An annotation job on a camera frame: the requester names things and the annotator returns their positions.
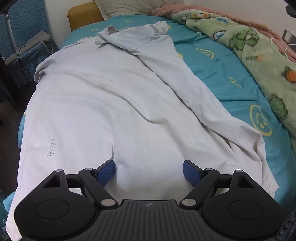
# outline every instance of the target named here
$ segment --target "yellow headboard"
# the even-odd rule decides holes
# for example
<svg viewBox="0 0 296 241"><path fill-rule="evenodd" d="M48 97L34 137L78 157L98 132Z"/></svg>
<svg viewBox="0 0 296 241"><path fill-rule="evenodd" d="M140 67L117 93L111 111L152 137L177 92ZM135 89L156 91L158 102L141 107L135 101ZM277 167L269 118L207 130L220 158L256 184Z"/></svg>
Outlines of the yellow headboard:
<svg viewBox="0 0 296 241"><path fill-rule="evenodd" d="M95 2L88 2L72 7L68 11L68 18L72 32L85 25L104 21Z"/></svg>

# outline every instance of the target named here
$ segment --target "green blanket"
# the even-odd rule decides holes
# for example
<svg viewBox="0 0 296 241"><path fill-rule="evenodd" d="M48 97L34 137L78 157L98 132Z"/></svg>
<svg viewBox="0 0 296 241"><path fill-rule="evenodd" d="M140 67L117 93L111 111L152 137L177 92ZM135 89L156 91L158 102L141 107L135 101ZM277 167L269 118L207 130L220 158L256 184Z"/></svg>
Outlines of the green blanket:
<svg viewBox="0 0 296 241"><path fill-rule="evenodd" d="M259 84L274 113L290 133L296 153L296 65L255 28L202 10L185 10L172 17L233 50Z"/></svg>

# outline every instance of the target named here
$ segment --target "pillow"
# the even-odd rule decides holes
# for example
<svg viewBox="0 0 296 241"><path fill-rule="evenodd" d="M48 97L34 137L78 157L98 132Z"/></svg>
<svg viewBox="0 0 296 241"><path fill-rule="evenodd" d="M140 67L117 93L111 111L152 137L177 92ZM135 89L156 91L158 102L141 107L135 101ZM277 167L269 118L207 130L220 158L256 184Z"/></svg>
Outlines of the pillow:
<svg viewBox="0 0 296 241"><path fill-rule="evenodd" d="M105 20L125 14L151 15L155 8L184 4L183 0L93 0Z"/></svg>

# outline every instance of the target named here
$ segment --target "black cable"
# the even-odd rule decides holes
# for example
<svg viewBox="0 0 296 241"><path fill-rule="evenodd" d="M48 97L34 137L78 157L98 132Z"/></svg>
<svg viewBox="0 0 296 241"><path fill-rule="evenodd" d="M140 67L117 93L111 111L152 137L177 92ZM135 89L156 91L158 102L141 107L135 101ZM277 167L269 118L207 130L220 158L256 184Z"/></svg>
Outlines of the black cable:
<svg viewBox="0 0 296 241"><path fill-rule="evenodd" d="M21 66L21 68L22 68L22 71L24 72L24 75L25 75L26 81L28 82L28 79L27 79L27 76L26 76L25 71L28 72L28 73L32 76L32 80L34 81L34 76L33 76L33 74L32 74L30 71L28 71L27 69L24 68L24 66L22 65L22 62L21 62L21 60L20 60L20 50L21 50L22 48L24 48L24 47L26 47L26 45L24 45L24 46L22 46L22 47L19 48L18 54L17 54L17 52L15 51L15 54L17 55L17 59L18 59L18 61L19 61L19 64L20 64L20 66Z"/></svg>

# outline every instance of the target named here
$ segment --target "logo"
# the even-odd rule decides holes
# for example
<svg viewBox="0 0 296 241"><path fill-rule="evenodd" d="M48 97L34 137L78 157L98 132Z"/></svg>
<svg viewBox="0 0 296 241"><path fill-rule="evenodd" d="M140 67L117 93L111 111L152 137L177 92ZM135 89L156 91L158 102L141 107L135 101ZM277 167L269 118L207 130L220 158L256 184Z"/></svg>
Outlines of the logo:
<svg viewBox="0 0 296 241"><path fill-rule="evenodd" d="M153 206L153 204L152 204L152 203L150 203L150 202L148 202L148 203L146 203L146 204L145 204L145 206L146 206L146 207L152 207L152 206Z"/></svg>

